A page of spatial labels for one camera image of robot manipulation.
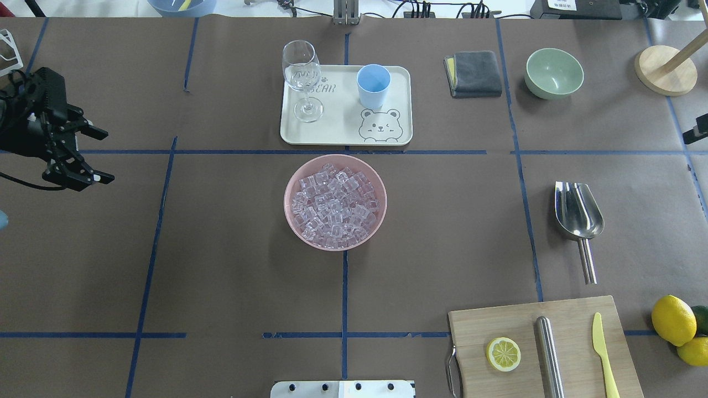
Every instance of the lime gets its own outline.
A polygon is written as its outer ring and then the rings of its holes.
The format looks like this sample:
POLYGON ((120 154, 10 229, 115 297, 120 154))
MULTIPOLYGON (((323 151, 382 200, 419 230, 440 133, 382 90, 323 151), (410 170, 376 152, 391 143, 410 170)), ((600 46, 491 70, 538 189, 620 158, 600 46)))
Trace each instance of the lime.
POLYGON ((696 331, 700 334, 708 336, 708 307, 705 305, 696 305, 691 307, 693 314, 696 316, 696 331))
POLYGON ((521 350, 514 340, 497 337, 487 344, 487 360, 497 370, 509 372, 521 362, 521 350))
POLYGON ((691 307, 676 296, 666 295, 656 302, 651 323, 662 339, 677 347, 696 335, 696 317, 691 307))
POLYGON ((708 337, 696 337, 676 350, 687 364, 708 366, 708 337))

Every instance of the white floor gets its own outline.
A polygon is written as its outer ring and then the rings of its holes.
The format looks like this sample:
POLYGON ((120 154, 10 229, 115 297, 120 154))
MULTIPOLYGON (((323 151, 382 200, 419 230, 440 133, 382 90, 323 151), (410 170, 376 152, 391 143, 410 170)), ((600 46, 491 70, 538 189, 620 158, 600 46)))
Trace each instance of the white floor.
MULTIPOLYGON (((0 0, 16 16, 33 16, 24 0, 0 0)), ((276 0, 249 0, 251 5, 246 5, 244 0, 217 0, 215 13, 226 16, 291 16, 278 6, 276 0)), ((459 3, 463 0, 433 0, 438 3, 459 3)), ((501 15, 513 13, 529 13, 534 0, 485 0, 485 4, 491 10, 501 11, 501 15)), ((148 4, 147 0, 37 0, 47 16, 64 17, 159 17, 160 15, 148 4)), ((360 0, 360 12, 378 13, 386 17, 391 17, 396 7, 397 0, 360 0)), ((295 5, 313 11, 332 14, 332 0, 295 0, 295 5)), ((454 18, 460 6, 435 5, 432 11, 438 18, 454 18)), ((405 5, 399 10, 397 18, 403 17, 403 10, 409 10, 410 6, 405 5)), ((298 11, 298 16, 311 15, 307 12, 298 11)), ((680 8, 670 19, 677 20, 702 20, 701 13, 693 8, 686 7, 686 1, 682 0, 680 8)))

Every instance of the bear face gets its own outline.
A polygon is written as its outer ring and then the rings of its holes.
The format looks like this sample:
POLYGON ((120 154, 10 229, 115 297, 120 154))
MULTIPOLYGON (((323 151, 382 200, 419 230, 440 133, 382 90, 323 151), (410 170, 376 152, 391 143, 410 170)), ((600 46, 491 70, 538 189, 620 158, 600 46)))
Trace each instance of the bear face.
POLYGON ((374 112, 371 109, 364 109, 361 112, 361 126, 359 135, 364 142, 370 140, 374 142, 398 142, 403 136, 403 128, 399 123, 401 113, 396 109, 389 109, 388 112, 374 112))

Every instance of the wooden paper towel holder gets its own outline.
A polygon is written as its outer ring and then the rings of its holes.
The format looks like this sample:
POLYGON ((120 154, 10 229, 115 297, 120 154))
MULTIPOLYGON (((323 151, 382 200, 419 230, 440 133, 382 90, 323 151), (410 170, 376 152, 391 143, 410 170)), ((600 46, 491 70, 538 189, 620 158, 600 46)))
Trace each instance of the wooden paper towel holder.
POLYGON ((682 96, 696 85, 698 72, 689 58, 708 42, 708 10, 705 0, 698 1, 706 29, 681 50, 667 45, 653 45, 636 55, 634 71, 642 83, 665 96, 682 96))

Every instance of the wooden cutting board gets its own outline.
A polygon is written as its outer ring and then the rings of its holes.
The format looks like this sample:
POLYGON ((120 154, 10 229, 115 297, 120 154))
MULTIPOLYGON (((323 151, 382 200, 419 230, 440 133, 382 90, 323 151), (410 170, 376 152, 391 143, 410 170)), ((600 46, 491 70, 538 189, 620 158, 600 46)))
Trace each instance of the wooden cutting board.
POLYGON ((603 316, 619 395, 643 398, 612 296, 451 311, 450 331, 457 347, 464 396, 545 397, 534 333, 536 318, 543 315, 551 321, 565 396, 604 397, 602 363, 593 350, 596 312, 603 316), (487 362, 486 346, 496 337, 508 337, 519 345, 521 362, 511 372, 500 372, 487 362))

